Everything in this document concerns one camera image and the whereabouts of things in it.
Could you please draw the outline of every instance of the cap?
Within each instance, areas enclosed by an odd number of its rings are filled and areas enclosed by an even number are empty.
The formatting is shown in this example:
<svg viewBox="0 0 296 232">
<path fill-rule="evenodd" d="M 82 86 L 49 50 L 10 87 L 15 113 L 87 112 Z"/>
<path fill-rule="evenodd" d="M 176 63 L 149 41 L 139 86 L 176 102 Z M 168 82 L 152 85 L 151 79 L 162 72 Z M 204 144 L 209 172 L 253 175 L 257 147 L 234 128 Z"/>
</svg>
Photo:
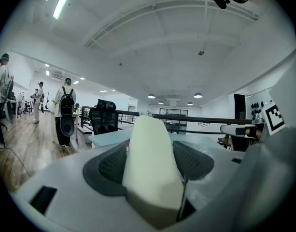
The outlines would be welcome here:
<svg viewBox="0 0 296 232">
<path fill-rule="evenodd" d="M 66 79 L 65 79 L 65 83 L 66 83 L 66 84 L 71 84 L 71 79 L 70 79 L 70 78 L 66 78 Z"/>
<path fill-rule="evenodd" d="M 9 61 L 9 55 L 7 53 L 4 53 L 2 55 L 2 57 L 0 58 L 0 63 L 2 62 L 3 59 L 6 60 L 6 61 Z"/>
</svg>

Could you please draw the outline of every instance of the black mesh chair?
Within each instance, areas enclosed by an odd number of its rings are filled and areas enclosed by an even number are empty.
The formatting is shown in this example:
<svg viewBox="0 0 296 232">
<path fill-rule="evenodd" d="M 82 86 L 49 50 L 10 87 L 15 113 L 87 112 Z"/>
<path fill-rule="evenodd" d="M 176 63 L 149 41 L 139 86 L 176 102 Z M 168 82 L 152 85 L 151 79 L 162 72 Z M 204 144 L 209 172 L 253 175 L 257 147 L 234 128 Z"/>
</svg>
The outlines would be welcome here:
<svg viewBox="0 0 296 232">
<path fill-rule="evenodd" d="M 111 101 L 99 100 L 96 108 L 91 108 L 89 117 L 94 135 L 109 133 L 118 130 L 119 114 Z"/>
</svg>

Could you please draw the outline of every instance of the black metal railing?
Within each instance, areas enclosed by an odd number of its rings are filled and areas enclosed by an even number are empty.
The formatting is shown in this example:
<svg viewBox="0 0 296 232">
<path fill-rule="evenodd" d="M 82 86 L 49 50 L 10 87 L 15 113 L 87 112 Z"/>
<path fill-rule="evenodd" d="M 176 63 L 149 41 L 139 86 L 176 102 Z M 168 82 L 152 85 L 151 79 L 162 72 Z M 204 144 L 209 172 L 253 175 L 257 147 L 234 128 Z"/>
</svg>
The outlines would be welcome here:
<svg viewBox="0 0 296 232">
<path fill-rule="evenodd" d="M 80 115 L 81 121 L 79 122 L 79 124 L 80 124 L 81 128 L 86 127 L 89 130 L 93 131 L 93 128 L 91 127 L 92 124 L 90 122 L 90 117 L 89 117 L 89 113 L 90 113 L 91 108 L 94 108 L 94 107 L 91 107 L 91 106 L 83 106 L 82 107 L 81 115 Z"/>
<path fill-rule="evenodd" d="M 82 112 L 81 112 L 81 127 L 86 127 L 89 130 L 93 129 L 91 128 L 91 123 L 90 123 L 90 118 L 89 118 L 89 110 L 93 107 L 89 106 L 83 106 L 82 107 Z M 138 112 L 130 112 L 130 111 L 121 111 L 117 110 L 119 117 L 118 117 L 118 122 L 119 123 L 126 123 L 126 124 L 134 124 L 136 118 L 139 116 Z M 230 119 L 230 118 L 202 118 L 202 117 L 188 117 L 188 116 L 179 116 L 179 115 L 160 115 L 160 114 L 152 114 L 152 117 L 158 118 L 160 120 L 165 121 L 170 120 L 170 121 L 181 121 L 183 122 L 197 122 L 198 125 L 205 127 L 210 124 L 238 124 L 238 125 L 245 125 L 245 124 L 251 124 L 252 120 L 251 119 Z M 181 132 L 181 133 L 197 133 L 197 134 L 216 134 L 216 135 L 224 135 L 222 132 L 214 132 L 214 131 L 194 131 L 194 130 L 181 130 L 181 129 L 175 129 L 175 128 L 170 128 L 167 127 L 168 132 Z"/>
<path fill-rule="evenodd" d="M 126 124 L 134 124 L 136 118 L 138 118 L 138 112 L 130 112 L 130 111 L 121 111 L 117 110 L 119 114 L 118 122 L 119 123 L 126 123 Z"/>
</svg>

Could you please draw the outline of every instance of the air conditioner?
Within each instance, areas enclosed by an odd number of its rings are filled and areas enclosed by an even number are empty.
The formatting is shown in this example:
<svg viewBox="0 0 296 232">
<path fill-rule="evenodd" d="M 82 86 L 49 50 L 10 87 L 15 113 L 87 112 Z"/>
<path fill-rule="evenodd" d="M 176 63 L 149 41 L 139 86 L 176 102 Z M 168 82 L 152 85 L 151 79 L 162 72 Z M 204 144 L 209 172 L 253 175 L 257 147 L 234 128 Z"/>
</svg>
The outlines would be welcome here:
<svg viewBox="0 0 296 232">
<path fill-rule="evenodd" d="M 60 82 L 60 81 L 63 80 L 63 77 L 60 76 L 60 75 L 52 74 L 52 75 L 51 75 L 51 79 Z"/>
</svg>

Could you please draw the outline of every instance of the ceiling beam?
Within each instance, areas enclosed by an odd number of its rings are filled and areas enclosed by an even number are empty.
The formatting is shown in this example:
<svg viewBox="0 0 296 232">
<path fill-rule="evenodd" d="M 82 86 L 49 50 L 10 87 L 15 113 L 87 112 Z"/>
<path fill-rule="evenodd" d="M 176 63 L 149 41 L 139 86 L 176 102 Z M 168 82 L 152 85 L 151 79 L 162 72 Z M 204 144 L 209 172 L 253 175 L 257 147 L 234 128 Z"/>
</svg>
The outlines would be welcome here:
<svg viewBox="0 0 296 232">
<path fill-rule="evenodd" d="M 105 28 L 106 25 L 120 19 L 129 11 L 134 11 L 135 8 L 142 7 L 143 5 L 155 4 L 155 1 L 162 1 L 162 0 L 132 0 L 130 2 L 125 3 L 122 7 L 119 7 L 115 12 L 103 18 L 100 23 L 97 23 L 95 26 L 93 26 L 91 30 L 83 38 L 82 43 L 85 44 L 93 35 L 95 35 L 97 32 Z M 255 14 L 259 12 L 259 6 L 251 5 L 251 3 L 245 3 L 243 5 L 235 4 L 235 8 L 239 9 L 239 7 L 241 7 L 241 10 L 249 9 Z"/>
<path fill-rule="evenodd" d="M 239 45 L 239 39 L 216 34 L 205 33 L 182 33 L 174 34 L 166 37 L 158 37 L 153 39 L 144 40 L 138 43 L 134 43 L 128 47 L 121 48 L 110 55 L 110 58 L 117 58 L 127 54 L 130 51 L 136 51 L 155 45 L 164 45 L 181 42 L 214 42 L 216 44 L 225 44 L 229 46 Z"/>
<path fill-rule="evenodd" d="M 163 25 L 161 23 L 161 20 L 159 19 L 159 16 L 157 14 L 157 11 L 155 10 L 155 12 L 153 13 L 154 15 L 154 18 L 156 20 L 156 24 L 157 24 L 157 27 L 158 27 L 158 30 L 160 31 L 162 37 L 164 38 L 165 37 L 165 32 L 164 32 L 164 28 L 163 28 Z M 172 59 L 171 57 L 171 52 L 170 52 L 170 48 L 169 48 L 169 45 L 166 44 L 166 49 L 167 49 L 167 53 L 168 53 L 168 57 L 169 59 Z"/>
</svg>

